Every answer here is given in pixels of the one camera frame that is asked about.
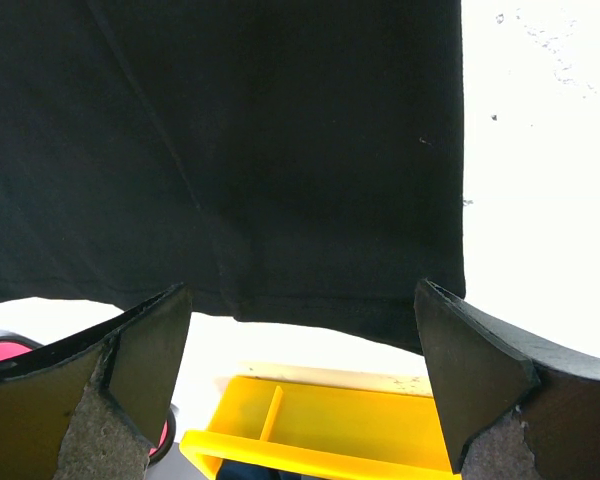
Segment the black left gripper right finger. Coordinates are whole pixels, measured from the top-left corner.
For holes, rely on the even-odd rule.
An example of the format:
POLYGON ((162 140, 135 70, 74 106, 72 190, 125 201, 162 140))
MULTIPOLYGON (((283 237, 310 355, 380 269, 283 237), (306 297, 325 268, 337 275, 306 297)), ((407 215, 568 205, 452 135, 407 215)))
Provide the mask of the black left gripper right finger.
POLYGON ((600 479, 600 358, 419 283, 415 314, 442 432, 464 479, 600 479))

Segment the black t-shirt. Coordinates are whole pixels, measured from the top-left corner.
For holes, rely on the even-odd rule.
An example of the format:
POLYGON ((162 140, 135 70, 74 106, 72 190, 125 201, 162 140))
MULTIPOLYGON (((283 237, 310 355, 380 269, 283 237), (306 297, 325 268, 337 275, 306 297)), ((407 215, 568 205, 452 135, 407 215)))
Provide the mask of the black t-shirt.
POLYGON ((0 302, 421 349, 465 292, 457 1, 0 1, 0 302))

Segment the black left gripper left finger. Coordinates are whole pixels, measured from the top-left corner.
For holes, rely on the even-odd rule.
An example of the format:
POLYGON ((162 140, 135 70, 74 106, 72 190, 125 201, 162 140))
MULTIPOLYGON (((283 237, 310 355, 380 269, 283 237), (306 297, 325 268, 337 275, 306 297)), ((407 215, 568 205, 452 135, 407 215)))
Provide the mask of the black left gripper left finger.
POLYGON ((179 284, 0 362, 0 479, 143 479, 191 316, 179 284))

